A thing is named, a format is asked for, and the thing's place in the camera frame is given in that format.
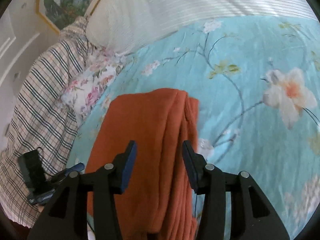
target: silver screw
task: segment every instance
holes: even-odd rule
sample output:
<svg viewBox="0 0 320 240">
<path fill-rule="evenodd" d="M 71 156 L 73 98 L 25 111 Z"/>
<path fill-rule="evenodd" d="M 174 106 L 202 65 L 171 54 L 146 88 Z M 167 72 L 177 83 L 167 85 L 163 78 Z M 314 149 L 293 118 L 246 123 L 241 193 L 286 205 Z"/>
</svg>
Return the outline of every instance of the silver screw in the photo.
<svg viewBox="0 0 320 240">
<path fill-rule="evenodd" d="M 249 173 L 246 171 L 241 171 L 240 175 L 244 178 L 248 178 L 249 177 Z"/>
<path fill-rule="evenodd" d="M 214 170 L 214 165 L 213 164 L 207 164 L 206 166 L 205 166 L 205 168 L 208 170 L 208 171 L 213 171 Z"/>
<path fill-rule="evenodd" d="M 113 164 L 112 163 L 107 163 L 106 165 L 104 165 L 104 168 L 106 169 L 106 170 L 112 170 L 113 169 Z"/>
<path fill-rule="evenodd" d="M 78 176 L 78 172 L 77 171 L 72 171 L 72 172 L 69 173 L 69 176 L 71 178 L 75 178 L 76 176 Z"/>
</svg>

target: plaid fabric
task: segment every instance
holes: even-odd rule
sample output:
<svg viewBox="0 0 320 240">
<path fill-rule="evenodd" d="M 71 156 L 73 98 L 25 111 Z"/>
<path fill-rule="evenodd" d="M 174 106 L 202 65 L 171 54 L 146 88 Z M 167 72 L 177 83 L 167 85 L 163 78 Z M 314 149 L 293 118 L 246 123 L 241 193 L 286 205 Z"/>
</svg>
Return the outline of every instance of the plaid fabric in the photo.
<svg viewBox="0 0 320 240">
<path fill-rule="evenodd" d="M 0 203 L 8 217 L 32 227 L 39 212 L 27 202 L 17 159 L 41 147 L 43 167 L 49 174 L 65 168 L 77 134 L 72 110 L 56 105 L 69 81 L 85 68 L 94 47 L 85 36 L 87 21 L 79 18 L 61 31 L 59 42 L 32 65 L 18 96 L 10 125 L 9 142 L 0 154 Z"/>
</svg>

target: orange garment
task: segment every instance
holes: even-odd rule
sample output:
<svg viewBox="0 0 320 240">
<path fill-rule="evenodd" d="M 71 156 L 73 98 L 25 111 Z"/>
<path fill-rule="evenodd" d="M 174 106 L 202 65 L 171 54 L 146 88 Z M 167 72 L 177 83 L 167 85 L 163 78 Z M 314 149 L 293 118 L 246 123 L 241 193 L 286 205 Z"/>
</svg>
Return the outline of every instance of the orange garment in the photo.
<svg viewBox="0 0 320 240">
<path fill-rule="evenodd" d="M 124 240 L 192 240 L 191 188 L 182 159 L 182 142 L 197 146 L 198 100 L 185 91 L 158 89 L 117 97 L 110 105 L 94 143 L 86 173 L 94 172 L 124 152 L 130 140 L 137 157 L 129 186 L 115 195 Z M 88 212 L 93 214 L 93 195 Z"/>
</svg>

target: ribbed orange fabric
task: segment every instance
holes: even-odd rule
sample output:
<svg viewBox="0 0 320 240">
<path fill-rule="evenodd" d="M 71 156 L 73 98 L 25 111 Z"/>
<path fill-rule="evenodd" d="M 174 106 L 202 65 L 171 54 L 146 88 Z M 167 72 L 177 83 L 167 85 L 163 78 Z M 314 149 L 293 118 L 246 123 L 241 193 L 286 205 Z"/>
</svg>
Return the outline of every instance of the ribbed orange fabric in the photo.
<svg viewBox="0 0 320 240">
<path fill-rule="evenodd" d="M 130 140 L 137 157 L 127 190 L 115 195 L 124 240 L 192 240 L 191 188 L 183 163 L 184 140 L 197 146 L 198 101 L 185 91 L 158 89 L 117 97 L 110 105 L 94 143 L 86 173 L 124 152 Z M 92 194 L 88 212 L 93 214 Z"/>
</svg>

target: wall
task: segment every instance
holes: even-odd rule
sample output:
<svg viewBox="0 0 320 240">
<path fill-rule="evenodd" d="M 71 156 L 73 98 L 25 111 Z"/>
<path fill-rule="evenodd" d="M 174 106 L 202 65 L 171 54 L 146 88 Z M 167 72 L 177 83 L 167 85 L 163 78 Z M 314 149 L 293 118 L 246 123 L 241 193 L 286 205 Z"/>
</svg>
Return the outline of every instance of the wall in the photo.
<svg viewBox="0 0 320 240">
<path fill-rule="evenodd" d="M 58 40 L 37 14 L 36 0 L 12 0 L 0 20 L 0 150 L 16 98 L 33 61 Z"/>
</svg>

